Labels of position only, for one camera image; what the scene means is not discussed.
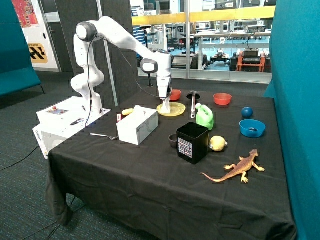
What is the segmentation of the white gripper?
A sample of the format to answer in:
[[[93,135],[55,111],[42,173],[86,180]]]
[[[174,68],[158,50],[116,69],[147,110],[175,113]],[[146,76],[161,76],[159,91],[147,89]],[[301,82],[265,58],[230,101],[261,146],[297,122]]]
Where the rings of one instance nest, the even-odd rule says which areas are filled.
[[[160,99],[169,98],[172,92],[171,76],[157,76],[156,77],[157,87],[158,87],[158,95]]]

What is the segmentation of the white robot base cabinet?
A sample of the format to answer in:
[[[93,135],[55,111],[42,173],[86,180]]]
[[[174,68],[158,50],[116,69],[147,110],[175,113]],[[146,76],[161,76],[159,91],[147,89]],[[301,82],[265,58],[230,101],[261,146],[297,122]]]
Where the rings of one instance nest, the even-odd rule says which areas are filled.
[[[45,159],[49,152],[83,130],[86,126],[110,112],[103,108],[99,112],[89,111],[82,97],[72,96],[36,113],[40,124],[33,133]]]

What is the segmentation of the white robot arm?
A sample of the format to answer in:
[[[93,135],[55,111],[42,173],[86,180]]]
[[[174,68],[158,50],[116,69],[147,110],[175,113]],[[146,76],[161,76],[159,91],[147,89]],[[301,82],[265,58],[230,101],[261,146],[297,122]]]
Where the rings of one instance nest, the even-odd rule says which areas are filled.
[[[100,70],[102,64],[96,63],[93,49],[93,43],[99,40],[108,41],[119,49],[132,50],[142,56],[141,70],[144,73],[156,74],[158,96],[163,101],[160,111],[170,113],[171,56],[151,51],[109,16],[79,23],[73,37],[75,60],[84,72],[72,78],[71,86],[83,97],[86,113],[94,116],[103,114],[101,96],[94,90],[105,80],[104,71]]]

